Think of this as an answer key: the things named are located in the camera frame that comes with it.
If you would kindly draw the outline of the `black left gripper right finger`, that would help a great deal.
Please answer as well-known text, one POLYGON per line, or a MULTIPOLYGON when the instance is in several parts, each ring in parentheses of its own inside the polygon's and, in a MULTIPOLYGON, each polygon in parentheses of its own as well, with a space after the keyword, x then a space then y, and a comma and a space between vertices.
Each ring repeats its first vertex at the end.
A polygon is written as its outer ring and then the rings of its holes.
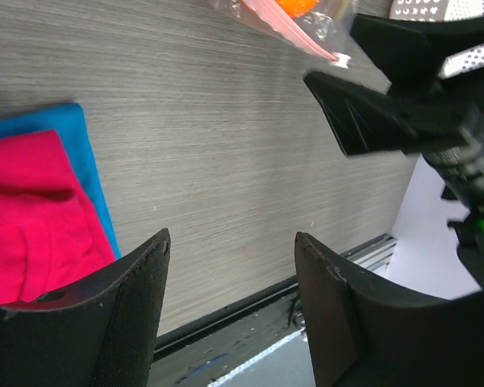
POLYGON ((484 290, 419 293, 302 232, 294 259, 318 386, 484 386, 484 290))

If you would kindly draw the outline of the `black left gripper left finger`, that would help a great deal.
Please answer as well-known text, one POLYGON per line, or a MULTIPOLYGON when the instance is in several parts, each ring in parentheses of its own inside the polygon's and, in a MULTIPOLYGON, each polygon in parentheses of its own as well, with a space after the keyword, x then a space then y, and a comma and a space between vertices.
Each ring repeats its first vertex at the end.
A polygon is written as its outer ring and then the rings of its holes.
POLYGON ((166 228, 32 302, 0 306, 0 386, 146 386, 168 276, 166 228))

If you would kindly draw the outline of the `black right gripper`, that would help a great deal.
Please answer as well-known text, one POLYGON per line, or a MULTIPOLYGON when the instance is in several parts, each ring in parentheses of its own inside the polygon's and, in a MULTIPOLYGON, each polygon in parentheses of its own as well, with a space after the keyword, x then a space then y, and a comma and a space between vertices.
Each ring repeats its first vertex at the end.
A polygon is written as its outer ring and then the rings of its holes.
POLYGON ((393 91, 477 91, 475 126, 466 128, 465 140, 462 118, 448 107, 393 98, 319 71, 303 78, 345 156, 429 152, 423 159, 444 181, 441 198, 469 211, 448 228, 457 235, 458 259, 484 289, 484 66, 449 81, 440 77, 447 57, 484 44, 484 16, 416 22, 358 14, 350 35, 393 91))

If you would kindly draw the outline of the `clear zip top bag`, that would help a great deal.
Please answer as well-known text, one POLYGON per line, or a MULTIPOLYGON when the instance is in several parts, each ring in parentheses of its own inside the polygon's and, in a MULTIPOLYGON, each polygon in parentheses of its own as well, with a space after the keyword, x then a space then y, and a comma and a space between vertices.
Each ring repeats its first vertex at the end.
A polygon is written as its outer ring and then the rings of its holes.
POLYGON ((210 5, 239 23, 327 60, 331 66, 348 67, 351 56, 344 46, 357 14, 356 1, 319 1, 298 18, 291 18, 275 0, 217 0, 210 5))

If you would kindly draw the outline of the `orange fake orange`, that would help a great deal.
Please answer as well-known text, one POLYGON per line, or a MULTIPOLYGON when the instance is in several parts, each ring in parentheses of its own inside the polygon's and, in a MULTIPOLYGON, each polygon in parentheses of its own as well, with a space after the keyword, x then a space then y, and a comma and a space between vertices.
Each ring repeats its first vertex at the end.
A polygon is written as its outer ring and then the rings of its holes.
POLYGON ((291 18, 298 18, 312 11, 318 2, 319 0, 276 0, 291 18))

